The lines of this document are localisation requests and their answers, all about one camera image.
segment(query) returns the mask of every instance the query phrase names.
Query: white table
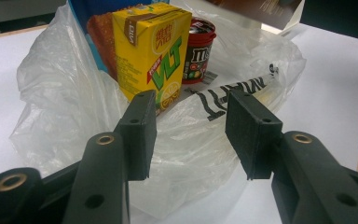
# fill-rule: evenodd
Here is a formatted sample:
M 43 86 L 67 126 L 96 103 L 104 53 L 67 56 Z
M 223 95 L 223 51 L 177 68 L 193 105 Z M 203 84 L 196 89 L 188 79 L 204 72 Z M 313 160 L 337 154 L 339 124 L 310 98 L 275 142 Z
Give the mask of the white table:
M 8 137 L 25 103 L 20 101 L 16 72 L 35 38 L 33 29 L 0 36 L 0 173 L 22 166 Z M 299 24 L 286 36 L 307 59 L 306 68 L 277 113 L 283 131 L 318 137 L 342 165 L 358 165 L 358 39 Z M 221 189 L 187 203 L 164 220 L 136 209 L 132 223 L 281 223 L 270 180 L 246 181 L 240 168 Z

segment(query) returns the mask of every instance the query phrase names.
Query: yellow carton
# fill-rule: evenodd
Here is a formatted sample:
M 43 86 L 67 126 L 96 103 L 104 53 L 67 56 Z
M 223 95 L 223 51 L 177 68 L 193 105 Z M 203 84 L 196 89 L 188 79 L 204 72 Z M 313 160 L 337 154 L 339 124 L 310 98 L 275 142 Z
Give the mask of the yellow carton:
M 191 17 L 165 3 L 113 13 L 117 79 L 129 100 L 156 90 L 159 111 L 179 97 Z

